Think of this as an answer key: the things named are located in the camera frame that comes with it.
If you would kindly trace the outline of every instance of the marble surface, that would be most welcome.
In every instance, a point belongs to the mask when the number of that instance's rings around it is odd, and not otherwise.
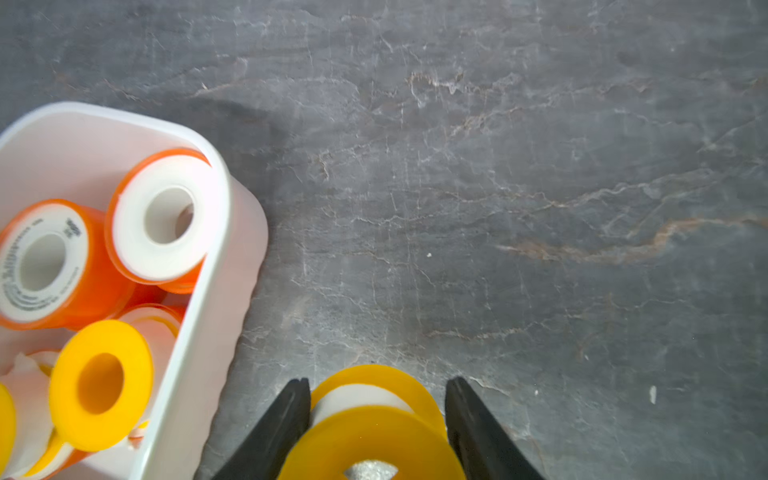
[[[264,205],[198,478],[361,363],[466,377],[551,479],[768,475],[762,0],[6,0],[0,65],[2,126],[176,121]]]

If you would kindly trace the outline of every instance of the plastic bin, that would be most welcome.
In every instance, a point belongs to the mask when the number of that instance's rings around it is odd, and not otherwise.
[[[266,252],[266,218],[214,146],[177,124],[63,102],[25,115],[0,136],[0,227],[24,207],[48,198],[106,210],[118,182],[136,163],[174,147],[204,154],[213,166],[211,180],[227,186],[227,198],[151,423],[138,450],[121,443],[57,478],[192,478]],[[58,329],[0,328],[0,372],[16,353],[57,349],[70,336]]]

